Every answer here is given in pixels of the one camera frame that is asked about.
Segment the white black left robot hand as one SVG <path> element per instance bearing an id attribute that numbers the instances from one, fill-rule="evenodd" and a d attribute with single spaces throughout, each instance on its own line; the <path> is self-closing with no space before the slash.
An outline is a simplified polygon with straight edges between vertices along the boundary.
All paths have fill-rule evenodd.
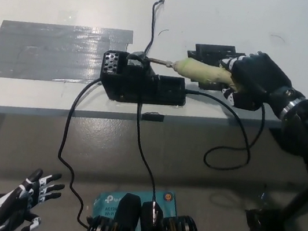
<path id="1" fill-rule="evenodd" d="M 35 170 L 14 191 L 8 195 L 0 206 L 0 231 L 14 231 L 24 222 L 28 225 L 21 231 L 33 231 L 41 224 L 41 218 L 31 209 L 50 199 L 60 198 L 64 184 L 55 184 L 62 175 L 43 176 L 43 170 Z"/>

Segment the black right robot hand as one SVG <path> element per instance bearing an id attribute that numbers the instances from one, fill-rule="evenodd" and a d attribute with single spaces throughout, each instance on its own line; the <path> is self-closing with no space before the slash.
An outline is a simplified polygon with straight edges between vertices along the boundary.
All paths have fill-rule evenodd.
<path id="1" fill-rule="evenodd" d="M 280 118 L 289 102 L 303 98 L 290 79 L 266 53 L 226 58 L 220 67 L 231 73 L 234 88 L 223 89 L 223 95 L 240 109 L 255 111 L 266 103 Z"/>

